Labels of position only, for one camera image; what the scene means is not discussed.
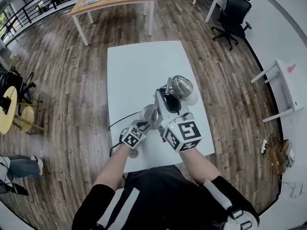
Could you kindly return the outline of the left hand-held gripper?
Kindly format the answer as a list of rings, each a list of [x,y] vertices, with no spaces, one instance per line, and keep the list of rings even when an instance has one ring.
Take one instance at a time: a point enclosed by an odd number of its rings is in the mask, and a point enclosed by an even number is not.
[[[146,138],[152,128],[153,124],[148,123],[148,121],[134,120],[127,128],[122,130],[119,141],[131,149],[135,149]]]

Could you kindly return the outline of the wooden-top table with white legs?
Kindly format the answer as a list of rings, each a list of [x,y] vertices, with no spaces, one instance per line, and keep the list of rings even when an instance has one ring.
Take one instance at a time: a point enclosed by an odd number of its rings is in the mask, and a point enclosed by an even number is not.
[[[84,6],[85,1],[86,0],[78,0],[70,12],[70,16],[72,16],[72,19],[77,27],[79,35],[81,36],[81,39],[85,46],[88,46],[89,43],[82,30],[78,16],[86,13],[90,19],[90,23],[93,24],[94,21],[91,16],[91,12],[100,10],[100,9],[104,9],[104,8],[108,8],[108,7],[119,6],[119,5],[142,3],[144,6],[143,15],[146,15],[147,7],[149,7],[148,35],[149,36],[152,35],[153,22],[154,22],[154,15],[153,15],[154,14],[154,2],[156,0],[101,0],[97,3],[93,3],[93,4]]]

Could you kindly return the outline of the white rectangular table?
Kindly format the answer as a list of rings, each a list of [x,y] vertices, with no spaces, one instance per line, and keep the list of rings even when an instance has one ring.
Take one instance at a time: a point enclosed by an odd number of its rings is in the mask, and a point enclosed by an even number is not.
[[[155,90],[176,75],[191,81],[198,96],[198,102],[189,107],[203,136],[197,149],[204,156],[215,152],[201,93],[180,41],[138,43],[108,49],[107,102],[113,145],[119,142],[124,128],[140,119],[141,110],[154,103]]]

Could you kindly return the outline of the person's left forearm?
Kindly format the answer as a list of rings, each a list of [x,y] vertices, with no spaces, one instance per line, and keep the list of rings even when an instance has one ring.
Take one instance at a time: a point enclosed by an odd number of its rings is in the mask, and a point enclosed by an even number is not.
[[[94,185],[103,184],[115,191],[123,176],[130,150],[129,146],[120,144],[118,149],[103,167],[103,170],[98,175]]]

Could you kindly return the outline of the person's black white-striped clothing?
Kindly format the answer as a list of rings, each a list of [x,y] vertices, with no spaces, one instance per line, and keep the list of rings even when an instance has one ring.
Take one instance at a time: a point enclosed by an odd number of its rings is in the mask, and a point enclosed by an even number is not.
[[[136,200],[116,230],[222,230],[232,213],[240,210],[257,217],[252,204],[227,180],[218,176],[213,184],[230,200],[230,208],[224,208],[204,186],[187,180],[174,165],[130,172],[105,225],[99,220],[110,209],[115,191],[97,184],[78,209],[71,230],[110,229],[132,192],[138,194]]]

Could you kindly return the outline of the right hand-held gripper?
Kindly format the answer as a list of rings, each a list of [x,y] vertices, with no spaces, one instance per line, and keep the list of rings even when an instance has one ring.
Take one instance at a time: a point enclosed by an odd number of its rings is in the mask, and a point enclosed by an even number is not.
[[[173,94],[165,94],[162,89],[156,89],[154,104],[158,109],[161,123],[162,141],[167,143],[176,153],[195,149],[203,136],[187,102]]]

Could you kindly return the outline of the yellow round two-tier table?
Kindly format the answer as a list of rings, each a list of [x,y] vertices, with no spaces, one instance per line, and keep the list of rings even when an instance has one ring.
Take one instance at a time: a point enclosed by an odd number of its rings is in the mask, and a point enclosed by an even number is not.
[[[0,107],[1,134],[7,134],[12,125],[16,126],[25,133],[29,133],[32,128],[46,131],[45,128],[34,123],[34,107],[38,107],[38,105],[18,102],[17,91],[16,88],[13,86],[9,87],[3,96],[9,97],[11,99],[11,104],[6,115]]]

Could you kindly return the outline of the silver desk lamp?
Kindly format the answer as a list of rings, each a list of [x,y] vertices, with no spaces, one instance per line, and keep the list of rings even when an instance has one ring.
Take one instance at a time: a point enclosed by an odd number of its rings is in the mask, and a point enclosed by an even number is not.
[[[198,102],[198,96],[194,92],[193,84],[181,75],[176,75],[172,78],[169,77],[166,85],[160,87],[159,90],[160,89],[165,91],[165,94],[173,94],[177,98],[185,100],[188,107],[194,106]],[[152,129],[159,129],[161,118],[159,117],[158,109],[155,107],[154,103],[146,106],[142,110],[141,120],[153,124]]]

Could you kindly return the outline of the cardboard box with electronics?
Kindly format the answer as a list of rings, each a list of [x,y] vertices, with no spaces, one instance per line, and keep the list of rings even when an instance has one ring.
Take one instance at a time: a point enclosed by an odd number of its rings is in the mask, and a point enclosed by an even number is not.
[[[292,142],[281,141],[275,148],[269,151],[270,163],[275,175],[283,174],[287,168],[291,168],[295,162]]]

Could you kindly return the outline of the black metal railing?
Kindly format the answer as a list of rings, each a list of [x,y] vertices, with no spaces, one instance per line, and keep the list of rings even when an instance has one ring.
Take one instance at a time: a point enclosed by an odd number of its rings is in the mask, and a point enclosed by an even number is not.
[[[0,3],[0,42],[8,44],[41,19],[69,7],[77,0],[3,0]]]

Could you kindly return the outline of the person's right forearm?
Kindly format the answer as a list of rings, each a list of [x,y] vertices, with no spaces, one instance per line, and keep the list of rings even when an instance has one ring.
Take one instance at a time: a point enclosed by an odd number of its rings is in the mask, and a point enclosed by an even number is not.
[[[197,149],[189,149],[179,153],[189,174],[197,184],[213,181],[221,176],[219,170]]]

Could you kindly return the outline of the black flat device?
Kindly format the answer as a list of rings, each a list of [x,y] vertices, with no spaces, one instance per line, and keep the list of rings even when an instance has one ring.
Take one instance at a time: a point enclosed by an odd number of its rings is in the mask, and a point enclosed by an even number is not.
[[[0,107],[2,108],[5,115],[8,113],[10,104],[11,104],[11,99],[9,97],[4,97],[4,96],[0,97]]]

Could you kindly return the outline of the black mesh office chair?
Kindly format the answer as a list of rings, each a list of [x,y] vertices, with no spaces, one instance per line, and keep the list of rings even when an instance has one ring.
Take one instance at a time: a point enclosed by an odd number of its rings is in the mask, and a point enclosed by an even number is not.
[[[229,50],[233,49],[231,40],[238,45],[238,41],[233,37],[245,38],[245,31],[252,29],[251,25],[246,22],[246,26],[243,27],[243,20],[247,13],[250,11],[252,5],[247,0],[226,0],[226,7],[221,11],[219,22],[222,29],[212,26],[211,30],[219,31],[220,34],[216,35],[213,40],[224,37],[229,44]]]

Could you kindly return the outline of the black plastic-wrapped chair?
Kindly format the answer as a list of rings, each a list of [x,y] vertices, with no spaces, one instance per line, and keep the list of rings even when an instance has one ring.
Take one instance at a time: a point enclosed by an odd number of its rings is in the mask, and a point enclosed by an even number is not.
[[[30,97],[29,90],[36,87],[36,84],[32,82],[33,76],[34,73],[31,72],[26,82],[24,82],[15,67],[11,67],[10,70],[7,71],[4,66],[0,64],[0,96],[3,96],[7,89],[13,86],[17,91],[18,102],[25,101],[28,104],[32,104],[30,100],[35,100],[38,103],[42,103],[43,101],[38,101]]]

